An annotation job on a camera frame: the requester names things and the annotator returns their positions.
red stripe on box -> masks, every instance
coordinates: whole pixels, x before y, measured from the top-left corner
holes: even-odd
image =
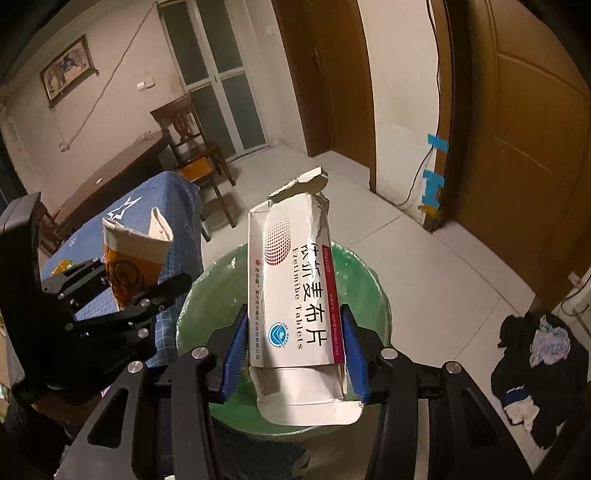
[[[336,295],[335,267],[332,263],[330,247],[322,245],[322,260],[326,276],[326,290],[330,314],[330,341],[333,348],[333,359],[336,364],[345,363],[343,350],[343,332],[340,325],[339,299]]]

trash can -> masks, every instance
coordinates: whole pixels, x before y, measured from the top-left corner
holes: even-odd
[[[205,345],[212,332],[231,325],[247,298],[246,253],[240,245],[213,263],[193,283],[178,318],[177,347],[182,355]],[[332,242],[339,303],[348,303],[359,326],[376,331],[384,345],[390,343],[392,312],[377,275],[363,261]],[[210,404],[212,417],[229,427],[261,440],[295,442],[331,432],[333,426],[294,427],[265,420],[256,407],[256,392],[245,365],[238,387],[224,405]]]

red dot pattern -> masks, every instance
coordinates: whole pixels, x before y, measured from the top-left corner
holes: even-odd
[[[273,219],[265,225],[262,251],[267,265],[279,265],[291,250],[290,221],[286,216]]]

glass door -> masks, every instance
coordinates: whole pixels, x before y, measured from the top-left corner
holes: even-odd
[[[223,0],[181,0],[159,6],[185,90],[208,140],[225,158],[267,143]]]

painting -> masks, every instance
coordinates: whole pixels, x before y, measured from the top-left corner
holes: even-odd
[[[53,108],[81,82],[98,70],[92,63],[86,35],[82,35],[61,52],[41,72],[41,81]]]

